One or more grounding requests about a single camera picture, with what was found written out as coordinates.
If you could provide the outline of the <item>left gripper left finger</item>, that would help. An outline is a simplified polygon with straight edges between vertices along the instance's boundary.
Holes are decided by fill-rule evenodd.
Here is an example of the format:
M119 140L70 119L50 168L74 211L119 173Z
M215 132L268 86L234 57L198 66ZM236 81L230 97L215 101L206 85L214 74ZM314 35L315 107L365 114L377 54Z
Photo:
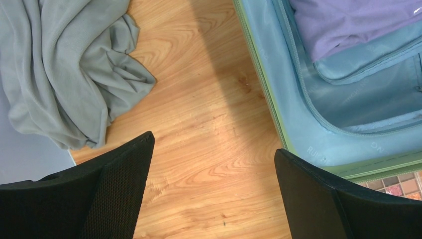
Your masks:
M1 185L1 238L133 238L154 144L147 131L38 181Z

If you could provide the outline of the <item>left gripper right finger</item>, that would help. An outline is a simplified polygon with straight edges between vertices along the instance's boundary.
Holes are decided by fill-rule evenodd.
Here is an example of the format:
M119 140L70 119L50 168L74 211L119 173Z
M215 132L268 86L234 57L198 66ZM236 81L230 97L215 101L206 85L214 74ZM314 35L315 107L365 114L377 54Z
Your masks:
M284 149L274 163L292 238L421 238L421 201L360 186Z

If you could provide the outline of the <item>purple shirt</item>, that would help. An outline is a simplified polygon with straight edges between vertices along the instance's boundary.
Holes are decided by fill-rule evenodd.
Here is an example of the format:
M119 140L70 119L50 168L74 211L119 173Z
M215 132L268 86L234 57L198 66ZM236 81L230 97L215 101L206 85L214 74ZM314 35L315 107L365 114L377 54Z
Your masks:
M420 0L291 0L297 29L315 62L422 19Z

